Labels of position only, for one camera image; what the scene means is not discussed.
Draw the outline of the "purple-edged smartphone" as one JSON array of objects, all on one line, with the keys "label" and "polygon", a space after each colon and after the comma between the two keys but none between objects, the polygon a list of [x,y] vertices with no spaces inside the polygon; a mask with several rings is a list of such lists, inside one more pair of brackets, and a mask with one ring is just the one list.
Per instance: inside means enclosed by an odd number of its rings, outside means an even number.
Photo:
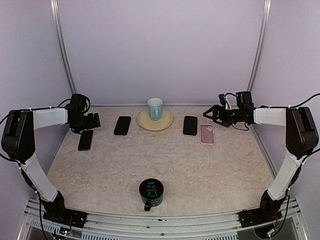
[{"label": "purple-edged smartphone", "polygon": [[92,145],[93,130],[84,130],[80,135],[80,140],[78,143],[78,151],[89,151]]}]

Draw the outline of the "pink phone case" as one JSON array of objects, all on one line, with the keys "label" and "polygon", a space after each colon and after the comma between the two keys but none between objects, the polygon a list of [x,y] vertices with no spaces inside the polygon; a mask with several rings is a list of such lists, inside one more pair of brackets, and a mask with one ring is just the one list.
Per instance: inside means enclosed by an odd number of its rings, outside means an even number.
[{"label": "pink phone case", "polygon": [[213,146],[215,144],[214,128],[210,124],[201,124],[200,131],[200,143],[205,146]]}]

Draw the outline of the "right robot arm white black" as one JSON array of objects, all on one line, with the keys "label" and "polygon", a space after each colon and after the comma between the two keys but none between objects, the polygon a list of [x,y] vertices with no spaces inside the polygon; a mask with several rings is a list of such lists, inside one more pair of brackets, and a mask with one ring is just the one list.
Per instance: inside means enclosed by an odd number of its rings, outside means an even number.
[{"label": "right robot arm white black", "polygon": [[238,214],[242,227],[249,227],[282,217],[281,205],[289,200],[290,188],[298,179],[306,159],[316,153],[319,134],[310,108],[303,103],[256,107],[249,91],[236,92],[233,96],[236,98],[235,108],[231,107],[228,94],[222,93],[218,96],[220,103],[206,110],[203,116],[226,128],[244,123],[284,129],[285,152],[276,177],[262,194],[259,207]]}]

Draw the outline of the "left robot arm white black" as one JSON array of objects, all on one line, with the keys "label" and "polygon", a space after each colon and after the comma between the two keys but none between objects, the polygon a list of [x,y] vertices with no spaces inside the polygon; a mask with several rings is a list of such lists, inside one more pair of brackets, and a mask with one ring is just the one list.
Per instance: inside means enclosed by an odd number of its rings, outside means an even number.
[{"label": "left robot arm white black", "polygon": [[45,209],[43,217],[47,220],[66,224],[73,215],[38,161],[35,130],[68,125],[73,133],[80,135],[79,149],[87,151],[91,147],[93,130],[101,126],[99,114],[89,112],[90,107],[87,96],[74,93],[58,106],[11,110],[1,120],[5,124],[1,139],[1,147],[7,154],[5,160],[18,165],[25,182],[38,195]]}]

